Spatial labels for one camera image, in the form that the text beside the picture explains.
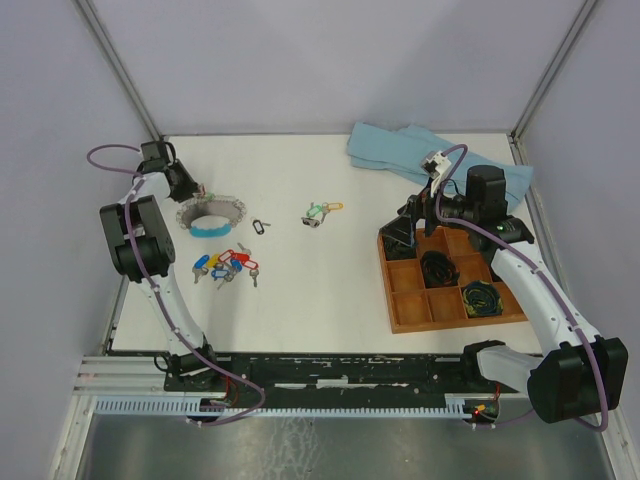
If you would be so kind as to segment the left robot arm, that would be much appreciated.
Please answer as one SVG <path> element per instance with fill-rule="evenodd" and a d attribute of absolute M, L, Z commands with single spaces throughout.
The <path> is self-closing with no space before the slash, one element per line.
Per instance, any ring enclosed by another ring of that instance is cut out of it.
<path fill-rule="evenodd" d="M 199 185 L 171 143 L 156 140 L 125 148 L 142 156 L 136 169 L 117 170 L 132 176 L 131 188 L 123 199 L 99 210 L 112 263 L 144 293 L 165 335 L 166 349 L 153 357 L 165 375 L 164 389 L 211 390 L 219 385 L 221 366 L 177 285 L 175 248 L 160 211 L 166 199 L 182 203 L 193 198 Z"/>

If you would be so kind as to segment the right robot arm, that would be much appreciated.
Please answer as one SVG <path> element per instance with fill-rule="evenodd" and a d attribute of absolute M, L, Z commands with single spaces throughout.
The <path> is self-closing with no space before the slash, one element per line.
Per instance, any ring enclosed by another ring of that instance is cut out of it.
<path fill-rule="evenodd" d="M 426 187 L 408 198 L 381 234 L 412 247 L 418 221 L 424 221 L 427 235 L 439 226 L 466 231 L 473 248 L 515 297 L 542 351 L 534 357 L 501 341 L 468 345 L 468 360 L 458 368 L 460 382 L 481 391 L 495 381 L 524 393 L 549 424 L 585 423 L 588 416 L 599 415 L 600 422 L 589 427 L 604 431 L 620 401 L 629 358 L 623 342 L 603 337 L 550 274 L 531 231 L 508 212 L 503 169 L 471 167 L 464 193 L 452 197 L 444 194 L 449 167 L 428 162 L 425 170 Z"/>

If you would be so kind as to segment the large keyring holder blue handle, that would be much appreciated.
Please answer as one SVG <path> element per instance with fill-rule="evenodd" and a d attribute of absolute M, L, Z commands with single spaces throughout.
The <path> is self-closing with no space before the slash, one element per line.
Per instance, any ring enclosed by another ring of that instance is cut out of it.
<path fill-rule="evenodd" d="M 176 213 L 178 225 L 194 238 L 224 237 L 246 216 L 245 203 L 236 197 L 216 195 L 213 200 L 202 197 L 187 200 Z"/>

